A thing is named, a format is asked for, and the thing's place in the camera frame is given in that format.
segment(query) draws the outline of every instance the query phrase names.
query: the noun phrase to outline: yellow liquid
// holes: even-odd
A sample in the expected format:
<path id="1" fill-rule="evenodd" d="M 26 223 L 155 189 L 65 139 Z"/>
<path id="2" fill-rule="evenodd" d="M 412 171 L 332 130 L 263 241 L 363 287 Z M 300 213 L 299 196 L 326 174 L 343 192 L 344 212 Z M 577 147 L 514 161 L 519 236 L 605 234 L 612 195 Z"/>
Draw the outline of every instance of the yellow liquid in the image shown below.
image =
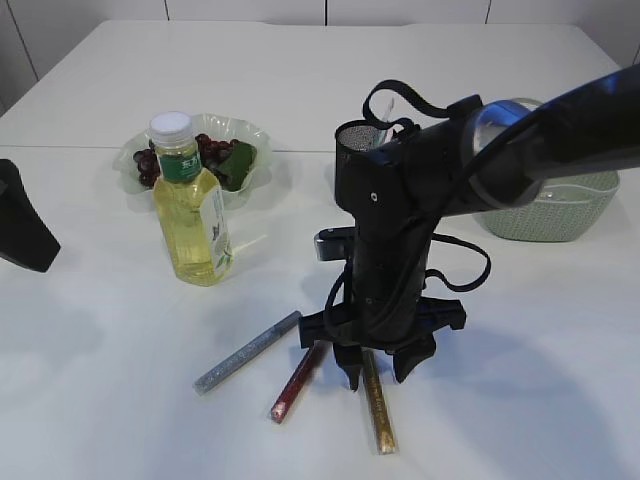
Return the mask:
<path id="1" fill-rule="evenodd" d="M 176 276 L 203 287 L 222 280 L 231 267 L 229 260 L 215 271 L 200 216 L 203 200 L 218 185 L 218 179 L 203 168 L 189 183 L 172 183 L 160 177 L 153 188 L 153 200 Z"/>

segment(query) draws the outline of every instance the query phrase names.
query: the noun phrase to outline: white wall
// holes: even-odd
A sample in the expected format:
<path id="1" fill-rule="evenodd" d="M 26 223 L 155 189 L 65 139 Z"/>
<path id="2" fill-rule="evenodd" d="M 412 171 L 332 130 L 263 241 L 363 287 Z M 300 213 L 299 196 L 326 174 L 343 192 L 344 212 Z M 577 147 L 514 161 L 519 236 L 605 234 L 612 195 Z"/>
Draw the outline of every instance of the white wall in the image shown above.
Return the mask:
<path id="1" fill-rule="evenodd" d="M 484 23 L 488 8 L 489 0 L 328 0 L 327 18 L 329 25 Z"/>
<path id="2" fill-rule="evenodd" d="M 166 20 L 164 0 L 9 0 L 38 76 L 104 20 Z"/>
<path id="3" fill-rule="evenodd" d="M 0 103 L 4 110 L 36 83 L 6 0 L 0 0 Z"/>
<path id="4" fill-rule="evenodd" d="M 640 43 L 640 0 L 493 0 L 489 23 L 575 24 L 628 66 Z"/>
<path id="5" fill-rule="evenodd" d="M 171 20 L 324 25 L 324 0 L 167 0 Z"/>
<path id="6" fill-rule="evenodd" d="M 325 1 L 330 25 L 577 24 L 619 64 L 640 62 L 640 0 L 0 0 L 0 98 L 15 103 L 103 20 L 322 25 Z"/>

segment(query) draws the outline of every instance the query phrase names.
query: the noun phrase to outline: glitter tube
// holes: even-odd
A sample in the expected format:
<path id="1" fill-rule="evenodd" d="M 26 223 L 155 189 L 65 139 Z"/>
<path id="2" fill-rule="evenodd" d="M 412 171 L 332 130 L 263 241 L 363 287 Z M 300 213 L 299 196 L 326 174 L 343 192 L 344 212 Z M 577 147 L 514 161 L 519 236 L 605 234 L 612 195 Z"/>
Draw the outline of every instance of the glitter tube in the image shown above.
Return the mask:
<path id="1" fill-rule="evenodd" d="M 291 375 L 291 378 L 285 385 L 276 403 L 271 408 L 271 420 L 278 424 L 282 423 L 291 405 L 293 405 L 293 402 L 298 398 L 300 390 L 302 390 L 304 384 L 311 378 L 315 368 L 322 362 L 328 348 L 328 342 L 316 342 L 313 347 L 307 350 L 307 353 L 302 357 L 302 360 L 293 372 L 293 375 Z"/>
<path id="2" fill-rule="evenodd" d="M 365 350 L 363 353 L 364 368 L 364 386 L 367 391 L 367 399 L 369 400 L 369 410 L 373 427 L 376 434 L 376 443 L 378 452 L 382 455 L 394 453 L 396 451 L 396 441 L 393 438 L 391 430 L 391 422 L 387 414 L 387 406 L 382 394 L 382 386 L 378 377 L 378 367 L 376 366 L 376 357 L 371 350 Z"/>
<path id="3" fill-rule="evenodd" d="M 273 327 L 258 335 L 256 338 L 247 343 L 233 355 L 230 355 L 212 370 L 205 373 L 193 384 L 193 388 L 198 395 L 204 395 L 223 380 L 228 378 L 232 373 L 245 366 L 260 353 L 265 351 L 289 330 L 298 324 L 298 320 L 302 314 L 298 311 L 283 320 L 280 320 Z"/>

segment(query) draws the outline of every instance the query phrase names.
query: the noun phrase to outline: white bottle cap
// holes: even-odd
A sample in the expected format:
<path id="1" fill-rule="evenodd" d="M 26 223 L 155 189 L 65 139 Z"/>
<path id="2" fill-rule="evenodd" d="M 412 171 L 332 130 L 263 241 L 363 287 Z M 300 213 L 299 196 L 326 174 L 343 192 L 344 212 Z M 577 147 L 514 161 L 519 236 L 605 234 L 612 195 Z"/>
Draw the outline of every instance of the white bottle cap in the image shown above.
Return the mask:
<path id="1" fill-rule="evenodd" d="M 183 112 L 166 112 L 151 120 L 151 140 L 160 147 L 179 147 L 194 142 L 191 117 Z"/>

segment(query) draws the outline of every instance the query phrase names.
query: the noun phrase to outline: red glitter tube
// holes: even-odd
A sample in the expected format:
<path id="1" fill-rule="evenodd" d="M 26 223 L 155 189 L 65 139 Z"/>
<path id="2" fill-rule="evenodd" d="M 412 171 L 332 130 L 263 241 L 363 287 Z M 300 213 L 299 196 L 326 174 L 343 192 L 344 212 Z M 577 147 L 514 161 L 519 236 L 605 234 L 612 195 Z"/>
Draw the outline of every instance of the red glitter tube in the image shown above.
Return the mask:
<path id="1" fill-rule="evenodd" d="M 329 342 L 316 342 L 313 347 L 307 350 L 307 353 L 302 357 L 300 364 L 285 385 L 284 390 L 282 390 L 278 400 L 276 400 L 276 403 L 271 408 L 271 420 L 277 424 L 282 423 L 291 405 L 293 405 L 293 402 L 298 398 L 300 390 L 302 390 L 304 384 L 307 383 L 307 380 L 311 377 L 313 370 L 322 362 L 328 348 Z"/>

